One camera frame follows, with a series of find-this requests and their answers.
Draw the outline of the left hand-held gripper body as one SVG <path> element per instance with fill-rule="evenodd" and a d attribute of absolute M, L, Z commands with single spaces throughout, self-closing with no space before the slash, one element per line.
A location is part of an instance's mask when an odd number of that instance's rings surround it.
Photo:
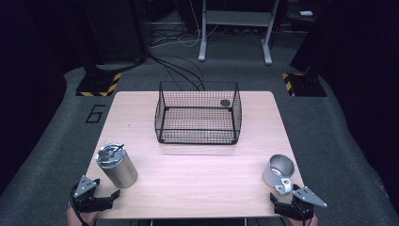
<path fill-rule="evenodd" d="M 94 186 L 93 181 L 83 175 L 80 181 L 72 187 L 70 202 L 72 209 L 78 214 L 104 211 L 113 207 L 113 201 L 106 197 L 96 198 L 94 196 L 97 186 Z"/>

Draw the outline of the black wire basket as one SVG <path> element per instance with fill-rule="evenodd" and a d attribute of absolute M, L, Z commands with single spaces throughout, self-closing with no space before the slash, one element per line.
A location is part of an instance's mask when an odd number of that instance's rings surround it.
<path fill-rule="evenodd" d="M 230 106 L 222 106 L 229 100 Z M 235 82 L 163 81 L 154 117 L 157 140 L 165 144 L 238 142 L 242 103 Z"/>

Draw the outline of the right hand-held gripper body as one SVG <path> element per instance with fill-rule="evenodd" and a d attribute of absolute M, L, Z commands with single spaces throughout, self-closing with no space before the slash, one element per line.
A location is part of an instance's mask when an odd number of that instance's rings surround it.
<path fill-rule="evenodd" d="M 307 186 L 293 192 L 291 202 L 288 204 L 291 206 L 275 206 L 275 213 L 296 220 L 308 220 L 313 217 L 315 205 L 327 208 L 327 204 Z"/>

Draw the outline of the white metal desk frame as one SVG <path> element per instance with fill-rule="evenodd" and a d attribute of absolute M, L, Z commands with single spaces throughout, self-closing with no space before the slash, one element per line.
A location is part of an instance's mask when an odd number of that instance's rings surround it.
<path fill-rule="evenodd" d="M 209 10 L 207 0 L 202 0 L 202 19 L 201 19 L 201 41 L 199 48 L 199 61 L 206 58 L 207 49 L 207 25 L 238 25 L 238 26 L 257 26 L 266 27 L 265 37 L 261 40 L 263 47 L 263 60 L 267 66 L 272 64 L 272 57 L 269 49 L 269 41 L 273 30 L 279 0 L 273 0 L 273 7 L 270 12 L 249 12 L 249 11 L 226 11 Z"/>

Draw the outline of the black stand with striped base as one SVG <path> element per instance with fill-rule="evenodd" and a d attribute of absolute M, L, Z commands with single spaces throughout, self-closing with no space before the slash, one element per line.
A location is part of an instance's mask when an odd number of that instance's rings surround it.
<path fill-rule="evenodd" d="M 88 17 L 102 63 L 126 63 L 102 69 L 91 61 L 76 89 L 81 96 L 108 96 L 120 74 L 143 63 L 148 55 L 142 0 L 80 0 Z"/>
<path fill-rule="evenodd" d="M 312 16 L 301 16 L 299 11 L 310 10 Z M 283 15 L 294 24 L 303 24 L 309 29 L 309 34 L 316 25 L 316 20 L 323 7 L 312 0 L 298 0 L 295 3 L 286 3 Z M 325 45 L 319 43 L 311 44 L 304 40 L 298 52 L 295 54 L 297 60 L 305 60 L 305 66 L 300 73 L 283 73 L 282 78 L 290 96 L 297 97 L 326 97 L 320 81 L 318 80 L 321 70 L 321 60 L 324 57 Z"/>

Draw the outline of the person's left hand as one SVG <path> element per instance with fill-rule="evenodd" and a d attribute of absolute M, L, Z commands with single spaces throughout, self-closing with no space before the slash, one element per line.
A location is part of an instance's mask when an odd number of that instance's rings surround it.
<path fill-rule="evenodd" d="M 68 226 L 83 226 L 81 219 L 88 225 L 93 226 L 98 212 L 81 213 L 78 217 L 73 209 L 70 207 L 67 210 L 67 225 Z"/>

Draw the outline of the person's right hand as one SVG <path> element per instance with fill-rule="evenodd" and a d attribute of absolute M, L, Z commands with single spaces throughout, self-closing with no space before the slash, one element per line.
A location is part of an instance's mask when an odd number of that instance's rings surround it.
<path fill-rule="evenodd" d="M 318 226 L 318 217 L 314 215 L 306 221 L 289 218 L 289 222 L 292 226 Z"/>

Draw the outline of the steel tumbler with clear lid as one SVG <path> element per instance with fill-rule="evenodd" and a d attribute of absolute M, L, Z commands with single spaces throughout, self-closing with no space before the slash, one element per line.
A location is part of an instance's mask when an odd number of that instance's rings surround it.
<path fill-rule="evenodd" d="M 96 154 L 96 162 L 111 182 L 118 188 L 132 186 L 138 173 L 123 144 L 108 143 Z"/>

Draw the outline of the steel mug with handle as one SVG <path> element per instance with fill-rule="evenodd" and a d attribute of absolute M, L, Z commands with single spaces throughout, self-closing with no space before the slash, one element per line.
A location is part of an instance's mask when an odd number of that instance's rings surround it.
<path fill-rule="evenodd" d="M 279 194 L 287 195 L 292 191 L 290 178 L 294 173 L 295 165 L 289 157 L 274 154 L 263 171 L 263 180 L 268 186 L 274 187 Z"/>

